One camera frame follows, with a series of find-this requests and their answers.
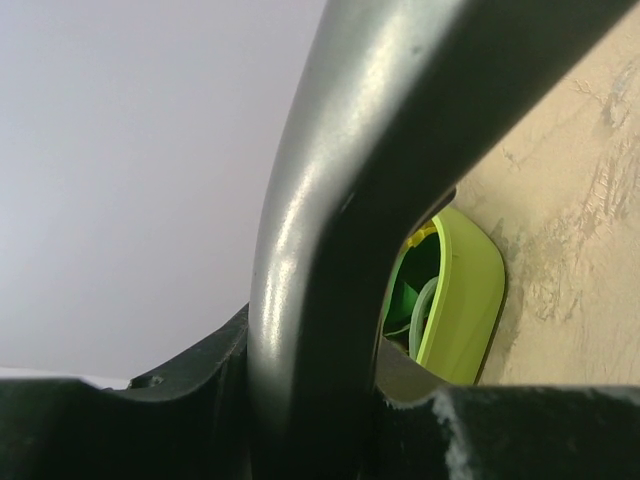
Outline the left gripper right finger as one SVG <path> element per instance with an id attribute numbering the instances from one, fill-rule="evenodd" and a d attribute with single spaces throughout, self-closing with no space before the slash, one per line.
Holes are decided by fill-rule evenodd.
<path id="1" fill-rule="evenodd" d="M 636 386 L 453 386 L 379 347 L 372 479 L 636 479 Z"/>

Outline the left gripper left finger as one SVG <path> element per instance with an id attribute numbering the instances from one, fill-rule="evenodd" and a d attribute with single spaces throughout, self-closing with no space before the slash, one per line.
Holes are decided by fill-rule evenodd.
<path id="1" fill-rule="evenodd" d="M 247 479 L 248 309 L 125 389 L 1 383 L 4 479 Z"/>

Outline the grey shower head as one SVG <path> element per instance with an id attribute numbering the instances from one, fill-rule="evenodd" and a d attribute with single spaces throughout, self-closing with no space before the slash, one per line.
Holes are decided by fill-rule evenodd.
<path id="1" fill-rule="evenodd" d="M 326 5 L 257 239 L 247 339 L 254 478 L 359 475 L 401 246 L 630 8 Z"/>

